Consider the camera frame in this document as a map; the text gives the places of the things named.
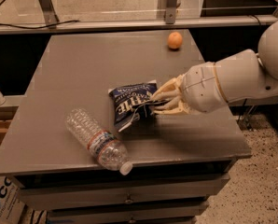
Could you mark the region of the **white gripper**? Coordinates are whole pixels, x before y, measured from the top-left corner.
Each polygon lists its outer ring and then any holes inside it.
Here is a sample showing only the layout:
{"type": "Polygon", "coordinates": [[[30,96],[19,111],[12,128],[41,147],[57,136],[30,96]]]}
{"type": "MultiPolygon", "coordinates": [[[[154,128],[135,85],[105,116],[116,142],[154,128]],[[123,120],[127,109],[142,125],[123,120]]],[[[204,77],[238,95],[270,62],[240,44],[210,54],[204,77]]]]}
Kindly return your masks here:
{"type": "Polygon", "coordinates": [[[192,66],[184,75],[164,83],[151,96],[153,112],[159,115],[210,113],[227,104],[221,94],[214,63],[192,66]]]}

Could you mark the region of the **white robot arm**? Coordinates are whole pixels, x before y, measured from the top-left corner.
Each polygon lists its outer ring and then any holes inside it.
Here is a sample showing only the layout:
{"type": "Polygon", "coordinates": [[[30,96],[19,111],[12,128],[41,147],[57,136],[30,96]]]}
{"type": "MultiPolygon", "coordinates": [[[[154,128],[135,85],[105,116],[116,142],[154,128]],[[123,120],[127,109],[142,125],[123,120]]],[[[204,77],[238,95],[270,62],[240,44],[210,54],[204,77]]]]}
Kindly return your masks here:
{"type": "Polygon", "coordinates": [[[172,78],[151,97],[156,114],[210,113],[243,99],[278,96],[278,21],[246,49],[221,61],[202,63],[172,78]]]}

